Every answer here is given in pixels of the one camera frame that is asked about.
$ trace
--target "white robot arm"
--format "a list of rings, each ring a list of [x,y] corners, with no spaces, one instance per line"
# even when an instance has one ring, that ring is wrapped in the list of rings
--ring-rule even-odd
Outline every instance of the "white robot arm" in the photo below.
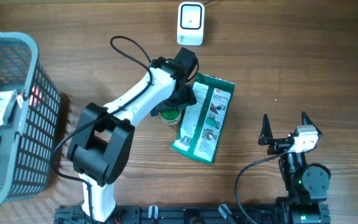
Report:
[[[193,90],[186,82],[197,63],[194,53],[184,48],[173,60],[162,57],[154,60],[150,65],[152,84],[141,96],[111,119],[73,137],[67,157],[80,178],[91,184],[94,220],[105,222],[116,207],[114,181],[127,163],[135,127],[148,113],[153,116],[162,110],[181,110],[196,103]],[[148,85],[149,75],[146,73],[127,93],[103,107],[89,104],[81,114],[78,127],[123,107]],[[111,133],[110,141],[103,141],[94,135],[94,131]],[[82,210],[90,216],[87,185],[83,184],[83,188],[85,201]]]

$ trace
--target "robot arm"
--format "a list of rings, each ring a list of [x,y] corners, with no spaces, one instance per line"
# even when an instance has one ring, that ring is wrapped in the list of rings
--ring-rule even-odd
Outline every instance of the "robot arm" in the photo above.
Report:
[[[80,178],[91,184],[93,216],[96,221],[105,222],[116,207],[114,181],[125,168],[135,127],[150,113],[158,115],[162,110],[181,110],[196,103],[190,85],[189,74],[198,64],[195,54],[182,48],[172,59],[159,57],[150,64],[152,83],[148,89],[120,112],[101,124],[93,125],[75,136],[70,143],[67,158],[73,162]],[[100,107],[90,103],[82,112],[78,127],[117,110],[142,91],[150,81],[146,74],[141,81],[120,98]],[[109,142],[94,135],[107,131]],[[83,211],[89,216],[88,188],[83,184]]]
[[[264,116],[259,145],[268,145],[267,154],[280,156],[278,161],[287,197],[277,197],[275,211],[278,223],[331,223],[327,205],[327,190],[331,172],[321,164],[307,164],[305,153],[316,149],[323,135],[302,112],[302,125],[287,138],[273,138],[267,114]]]

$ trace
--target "power cord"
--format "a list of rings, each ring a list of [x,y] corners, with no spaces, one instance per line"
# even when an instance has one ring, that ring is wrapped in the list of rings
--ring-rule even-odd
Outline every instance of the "power cord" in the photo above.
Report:
[[[209,1],[207,1],[207,2],[204,2],[203,5],[205,6],[206,4],[209,4],[209,3],[213,2],[213,1],[214,1],[214,0],[209,0]]]
[[[241,175],[249,168],[255,166],[255,165],[258,165],[258,164],[261,164],[263,162],[267,162],[267,161],[271,161],[273,159],[276,159],[276,158],[279,158],[279,157],[282,157],[284,154],[286,154],[291,148],[289,147],[288,149],[286,149],[285,151],[283,151],[282,153],[280,154],[277,154],[275,156],[272,156],[272,157],[269,157],[269,158],[266,158],[266,159],[262,159],[262,160],[259,160],[259,161],[256,161],[256,162],[253,162],[251,164],[249,164],[248,166],[244,167],[239,175],[237,175],[237,178],[236,178],[236,183],[234,184],[234,195],[236,196],[236,201],[240,207],[240,210],[242,211],[242,213],[248,218],[248,220],[253,223],[253,224],[257,224],[257,222],[255,222],[255,220],[253,220],[248,214],[247,212],[244,210],[244,208],[242,207],[241,205],[241,202],[240,202],[240,198],[239,198],[239,192],[238,192],[238,186],[239,186],[239,180],[240,180],[240,177]]]
[[[110,40],[110,45],[111,47],[116,50],[118,53],[120,53],[121,55],[127,57],[128,59],[134,61],[135,63],[139,64],[140,66],[142,66],[143,68],[146,69],[146,71],[149,73],[149,82],[147,83],[147,85],[145,86],[145,88],[140,91],[136,96],[134,96],[132,99],[130,99],[127,103],[123,104],[122,106],[120,106],[118,109],[116,109],[115,111],[107,114],[106,116],[103,116],[103,117],[100,117],[94,121],[91,121],[89,123],[86,123],[84,125],[82,125],[81,127],[75,129],[72,133],[70,133],[69,135],[67,135],[65,138],[63,138],[62,141],[60,141],[60,143],[56,146],[54,152],[52,153],[52,156],[50,158],[50,161],[49,161],[49,166],[50,168],[60,177],[63,177],[63,178],[66,178],[66,179],[69,179],[69,180],[75,180],[75,181],[79,181],[79,182],[82,182],[86,185],[87,189],[88,189],[88,205],[89,205],[89,216],[91,217],[91,223],[94,224],[94,218],[93,218],[93,207],[92,207],[92,193],[91,193],[91,184],[86,181],[86,180],[83,180],[81,178],[78,178],[78,177],[72,177],[72,176],[69,176],[69,175],[66,175],[66,174],[62,174],[60,171],[57,170],[56,167],[54,167],[53,165],[53,161],[54,161],[54,158],[55,156],[57,155],[57,152],[62,148],[62,146],[70,139],[72,138],[74,135],[82,132],[83,130],[85,130],[86,128],[94,125],[94,124],[99,124],[101,123],[102,121],[110,118],[112,115],[122,111],[125,107],[127,107],[128,105],[130,105],[133,101],[135,101],[136,99],[138,99],[138,97],[140,97],[143,93],[145,93],[147,91],[147,89],[152,85],[152,82],[153,82],[153,74],[152,72],[150,71],[150,68],[148,66],[146,66],[144,63],[138,61],[137,59],[129,56],[128,54],[125,54],[123,51],[119,50],[116,46],[114,46],[114,44],[112,43],[113,40],[115,39],[125,39],[125,40],[128,40],[130,42],[132,42],[133,44],[135,44],[136,46],[138,46],[138,48],[141,49],[141,51],[143,52],[143,54],[146,56],[147,60],[149,61],[149,63],[151,63],[151,60],[150,60],[150,57],[149,55],[146,53],[146,51],[143,49],[143,47],[141,47],[136,41],[128,38],[128,37],[124,37],[124,36],[115,36],[113,38],[111,38]]]

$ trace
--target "wooden table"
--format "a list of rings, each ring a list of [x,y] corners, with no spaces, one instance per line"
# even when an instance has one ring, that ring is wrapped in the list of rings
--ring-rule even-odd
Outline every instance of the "wooden table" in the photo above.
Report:
[[[26,32],[38,42],[40,61],[65,95],[68,122],[60,127],[69,132],[84,105],[116,99],[145,74],[113,51],[112,36],[135,39],[152,58],[176,55],[177,7],[178,2],[5,5],[0,31]],[[171,150],[178,126],[148,116],[116,181],[118,204],[234,203],[237,173],[267,157],[267,148],[257,145],[264,113],[275,137],[283,138],[305,110],[324,133],[307,161],[331,169],[332,221],[358,223],[358,3],[218,1],[206,7],[205,24],[203,45],[189,47],[200,72],[236,83],[214,165]],[[145,62],[130,43],[117,44]],[[75,175],[63,155],[62,172]],[[285,196],[277,161],[247,171],[239,193],[244,203]],[[51,174],[49,188],[38,197],[0,206],[0,223],[51,223],[55,208],[82,200],[81,184]]]

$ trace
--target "gray plastic basket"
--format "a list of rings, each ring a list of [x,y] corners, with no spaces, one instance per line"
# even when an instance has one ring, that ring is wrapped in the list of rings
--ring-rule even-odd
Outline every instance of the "gray plastic basket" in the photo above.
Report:
[[[61,100],[38,59],[32,37],[0,32],[0,91],[17,90],[24,99],[0,127],[0,204],[33,197],[48,186]]]

